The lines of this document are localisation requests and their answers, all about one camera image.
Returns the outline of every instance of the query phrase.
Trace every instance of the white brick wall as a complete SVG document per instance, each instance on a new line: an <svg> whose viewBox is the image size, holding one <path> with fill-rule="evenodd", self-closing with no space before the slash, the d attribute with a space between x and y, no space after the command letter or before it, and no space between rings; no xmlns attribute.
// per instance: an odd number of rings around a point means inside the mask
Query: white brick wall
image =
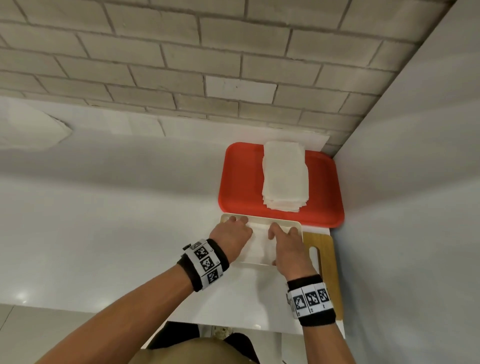
<svg viewBox="0 0 480 364"><path fill-rule="evenodd" d="M327 133L333 155L450 0L2 0L0 95Z"/></svg>

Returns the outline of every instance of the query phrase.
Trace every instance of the red tray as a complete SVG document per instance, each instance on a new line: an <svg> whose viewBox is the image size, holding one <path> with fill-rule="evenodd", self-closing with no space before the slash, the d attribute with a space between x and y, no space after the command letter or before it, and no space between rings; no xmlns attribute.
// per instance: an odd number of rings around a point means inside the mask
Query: red tray
<svg viewBox="0 0 480 364"><path fill-rule="evenodd" d="M227 148L218 204L223 212L299 221L304 225L335 228L343 223L342 196L335 162L322 152L305 151L309 200L299 212L271 210L264 205L262 189L264 146L234 143Z"/></svg>

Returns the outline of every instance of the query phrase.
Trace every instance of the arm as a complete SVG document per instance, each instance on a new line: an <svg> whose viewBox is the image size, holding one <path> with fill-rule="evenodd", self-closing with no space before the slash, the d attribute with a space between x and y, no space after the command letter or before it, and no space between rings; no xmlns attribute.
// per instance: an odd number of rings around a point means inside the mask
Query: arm
<svg viewBox="0 0 480 364"><path fill-rule="evenodd" d="M273 223L268 231L268 238L274 237L276 237L274 265L287 281L317 275L296 228L291 228L286 234ZM355 364L336 324L303 327L303 337L309 364Z"/></svg>
<svg viewBox="0 0 480 364"><path fill-rule="evenodd" d="M230 263L252 235L247 221L231 217L210 234ZM93 316L36 364L126 364L192 292L187 274L174 265Z"/></svg>

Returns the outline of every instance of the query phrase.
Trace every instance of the stack of paper napkins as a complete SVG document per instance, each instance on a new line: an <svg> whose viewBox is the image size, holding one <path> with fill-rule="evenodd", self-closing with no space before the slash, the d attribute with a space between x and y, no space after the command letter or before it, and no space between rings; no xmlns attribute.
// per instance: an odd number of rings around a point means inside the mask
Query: stack of paper napkins
<svg viewBox="0 0 480 364"><path fill-rule="evenodd" d="M308 201L305 148L293 142L264 144L264 204L268 208L298 212Z"/></svg>

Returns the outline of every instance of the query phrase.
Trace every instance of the forearm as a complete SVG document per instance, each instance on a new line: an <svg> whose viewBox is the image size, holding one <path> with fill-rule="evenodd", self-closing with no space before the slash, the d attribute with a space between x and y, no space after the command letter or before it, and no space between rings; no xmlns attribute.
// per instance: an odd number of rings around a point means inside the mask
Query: forearm
<svg viewBox="0 0 480 364"><path fill-rule="evenodd" d="M336 324L304 327L303 337L309 364L355 364Z"/></svg>
<svg viewBox="0 0 480 364"><path fill-rule="evenodd" d="M121 297L80 326L37 364L125 364L191 293L179 265Z"/></svg>

